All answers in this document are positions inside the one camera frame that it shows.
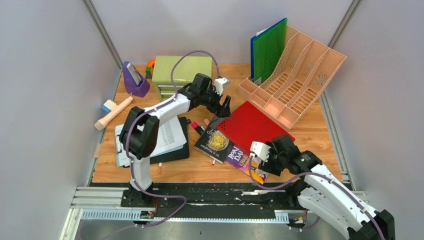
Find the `red folder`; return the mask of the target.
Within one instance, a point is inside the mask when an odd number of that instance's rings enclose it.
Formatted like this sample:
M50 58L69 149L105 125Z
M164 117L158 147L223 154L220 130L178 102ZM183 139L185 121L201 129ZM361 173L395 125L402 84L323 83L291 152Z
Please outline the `red folder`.
M274 137L287 133L248 101L234 110L231 117L222 120L216 129L244 152L250 150L254 141L270 142Z

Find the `black Moon and Sixpence book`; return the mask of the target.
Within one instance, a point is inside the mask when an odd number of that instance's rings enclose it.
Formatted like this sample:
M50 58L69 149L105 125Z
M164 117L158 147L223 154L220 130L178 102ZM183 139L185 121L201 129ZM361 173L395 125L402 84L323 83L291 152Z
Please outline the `black Moon and Sixpence book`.
M214 116L210 123L194 144L194 148L210 155L214 158L226 158L230 153L234 143L229 140L221 131L218 130L218 124L224 120Z

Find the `purple Roald Dahl book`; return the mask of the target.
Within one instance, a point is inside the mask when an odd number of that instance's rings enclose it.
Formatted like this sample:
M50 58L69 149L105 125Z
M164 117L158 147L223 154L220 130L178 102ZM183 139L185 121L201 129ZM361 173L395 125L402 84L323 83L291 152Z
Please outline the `purple Roald Dahl book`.
M228 156L226 157L226 161L236 169L246 175L249 175L249 155L247 155L238 145L232 146ZM258 183L263 184L266 181L269 173L258 169L256 157L252 159L250 169L252 177Z

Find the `peach file organizer rack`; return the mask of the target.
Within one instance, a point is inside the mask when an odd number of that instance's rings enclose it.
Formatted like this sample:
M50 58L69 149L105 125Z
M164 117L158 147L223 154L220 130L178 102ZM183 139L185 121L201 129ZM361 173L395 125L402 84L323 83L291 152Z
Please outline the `peach file organizer rack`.
M290 131L320 98L346 58L288 26L285 49L273 73L261 85L244 79L238 85L238 96Z

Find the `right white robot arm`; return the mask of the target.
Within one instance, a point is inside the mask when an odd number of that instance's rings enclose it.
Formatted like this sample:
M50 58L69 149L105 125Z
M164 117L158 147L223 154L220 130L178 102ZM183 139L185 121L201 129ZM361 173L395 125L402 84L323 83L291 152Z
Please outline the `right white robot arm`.
M293 177L267 190L284 189L286 204L302 207L326 221L347 240L394 240L394 216L378 211L342 184L322 160L309 150L300 151L287 134L265 143L254 141L249 158L260 160L258 168L273 175L288 170Z

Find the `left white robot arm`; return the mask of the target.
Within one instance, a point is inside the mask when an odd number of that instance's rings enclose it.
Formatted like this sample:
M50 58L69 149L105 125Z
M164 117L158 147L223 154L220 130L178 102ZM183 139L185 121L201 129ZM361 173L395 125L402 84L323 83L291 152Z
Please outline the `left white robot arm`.
M231 116L231 97L223 92L230 85L226 77L212 80L209 76L198 73L191 83L178 89L172 97L147 108L133 107L126 118L119 135L127 157L130 159L130 185L136 191L134 200L140 206L149 206L153 193L148 188L153 183L150 173L150 158L157 146L159 129L171 119L187 113L199 106L218 118Z

